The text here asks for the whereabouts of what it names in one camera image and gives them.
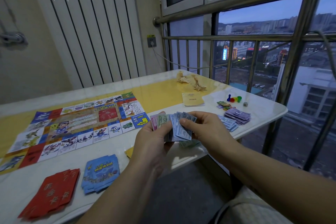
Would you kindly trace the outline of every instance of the board game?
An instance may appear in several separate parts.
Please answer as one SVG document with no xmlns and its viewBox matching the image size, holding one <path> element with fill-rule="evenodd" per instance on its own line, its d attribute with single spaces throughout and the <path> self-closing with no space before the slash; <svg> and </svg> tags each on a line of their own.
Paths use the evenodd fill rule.
<svg viewBox="0 0 336 224">
<path fill-rule="evenodd" d="M 132 92 L 36 112 L 0 163 L 0 175 L 143 127 L 149 118 Z"/>
</svg>

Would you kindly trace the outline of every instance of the white table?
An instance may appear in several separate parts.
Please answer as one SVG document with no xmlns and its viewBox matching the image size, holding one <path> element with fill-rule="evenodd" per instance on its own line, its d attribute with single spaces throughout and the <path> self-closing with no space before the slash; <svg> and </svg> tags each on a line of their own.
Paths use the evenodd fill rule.
<svg viewBox="0 0 336 224">
<path fill-rule="evenodd" d="M 178 70 L 174 70 L 141 78 L 1 105 L 0 117 L 41 109 L 70 101 L 91 98 L 102 94 L 113 93 L 135 86 L 143 86 L 154 82 L 165 81 L 175 78 L 177 72 Z M 183 107 L 183 104 L 178 104 L 153 113 L 148 113 L 148 115 L 150 116 L 160 111 L 175 113 L 177 111 L 188 112 L 193 110 L 223 115 L 224 111 L 216 107 L 216 102 L 226 99 L 228 94 L 231 94 L 232 96 L 242 96 L 243 101 L 241 103 L 233 103 L 232 105 L 236 106 L 241 111 L 251 113 L 251 121 L 246 125 L 240 126 L 232 133 L 232 136 L 235 139 L 243 137 L 265 124 L 277 120 L 278 118 L 284 116 L 288 111 L 285 106 L 279 103 L 229 86 L 223 91 L 214 92 L 204 96 L 203 99 L 205 106 Z M 248 107 L 243 107 L 243 102 L 248 102 Z M 135 136 L 138 131 L 138 129 L 135 129 L 100 143 L 78 149 L 69 154 L 51 158 L 49 160 L 16 170 L 12 173 L 1 175 L 0 222 L 21 223 L 22 221 L 17 219 L 17 216 L 36 194 L 44 178 L 66 169 L 81 169 L 81 174 L 75 188 L 72 202 L 63 211 L 53 214 L 46 219 L 36 221 L 35 223 L 64 223 L 86 212 L 101 195 L 101 193 L 84 195 L 80 184 L 83 178 L 86 162 L 104 155 L 116 154 L 119 160 L 120 171 L 123 171 L 129 162 L 124 151 L 134 145 Z M 175 143 L 167 155 L 168 165 L 163 175 L 196 161 L 206 154 L 207 151 L 203 146 L 194 147 L 192 149 L 182 149 L 179 147 L 178 143 Z"/>
</svg>

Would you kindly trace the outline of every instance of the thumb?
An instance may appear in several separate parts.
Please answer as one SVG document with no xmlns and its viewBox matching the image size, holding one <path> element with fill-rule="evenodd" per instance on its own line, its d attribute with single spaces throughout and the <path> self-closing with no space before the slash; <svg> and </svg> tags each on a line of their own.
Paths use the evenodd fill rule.
<svg viewBox="0 0 336 224">
<path fill-rule="evenodd" d="M 199 134 L 200 129 L 201 129 L 200 124 L 197 124 L 197 123 L 195 123 L 191 120 L 184 119 L 184 118 L 180 119 L 180 124 L 183 127 L 187 128 L 187 129 L 189 129 L 189 130 L 191 130 L 191 131 L 193 131 L 194 133 L 197 133 L 197 134 Z"/>
<path fill-rule="evenodd" d="M 173 128 L 173 125 L 171 124 L 171 121 L 166 122 L 165 124 L 162 124 L 160 128 L 154 131 L 158 136 L 164 137 L 171 129 Z"/>
</svg>

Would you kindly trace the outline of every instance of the yellow table surface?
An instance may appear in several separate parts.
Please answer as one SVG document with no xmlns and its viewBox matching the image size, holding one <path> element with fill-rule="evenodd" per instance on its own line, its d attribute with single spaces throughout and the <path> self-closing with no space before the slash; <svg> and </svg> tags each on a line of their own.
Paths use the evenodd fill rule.
<svg viewBox="0 0 336 224">
<path fill-rule="evenodd" d="M 148 85 L 132 87 L 114 93 L 99 95 L 93 98 L 82 99 L 78 101 L 68 102 L 61 105 L 50 106 L 43 109 L 38 109 L 29 112 L 22 112 L 12 116 L 0 118 L 0 158 L 6 154 L 9 148 L 14 143 L 17 135 L 23 132 L 33 120 L 36 111 L 47 112 L 55 109 L 72 106 L 92 100 L 103 99 L 119 94 L 124 94 L 132 91 L 136 99 L 141 103 L 146 113 L 151 113 L 169 106 L 182 103 L 182 93 L 196 92 L 194 90 L 194 80 L 190 75 L 187 76 L 191 83 L 179 83 L 176 79 L 169 79 L 162 82 L 156 82 Z M 210 94 L 214 91 L 223 90 L 228 85 L 216 82 L 209 78 L 198 75 L 199 84 L 206 86 L 206 90 L 201 91 L 202 96 Z"/>
</svg>

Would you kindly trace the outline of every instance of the hand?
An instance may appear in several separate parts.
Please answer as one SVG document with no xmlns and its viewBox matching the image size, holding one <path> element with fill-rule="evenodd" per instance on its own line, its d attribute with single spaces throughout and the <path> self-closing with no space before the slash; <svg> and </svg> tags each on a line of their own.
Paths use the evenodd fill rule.
<svg viewBox="0 0 336 224">
<path fill-rule="evenodd" d="M 190 114 L 197 117 L 196 122 L 180 119 L 180 124 L 193 131 L 195 139 L 199 140 L 214 157 L 223 155 L 226 150 L 240 145 L 216 114 L 199 111 L 190 112 Z"/>
<path fill-rule="evenodd" d="M 152 123 L 148 122 L 135 138 L 130 163 L 140 163 L 153 169 L 159 177 L 164 169 L 164 158 L 174 142 L 164 143 L 164 136 L 172 129 L 171 121 L 153 131 Z"/>
</svg>

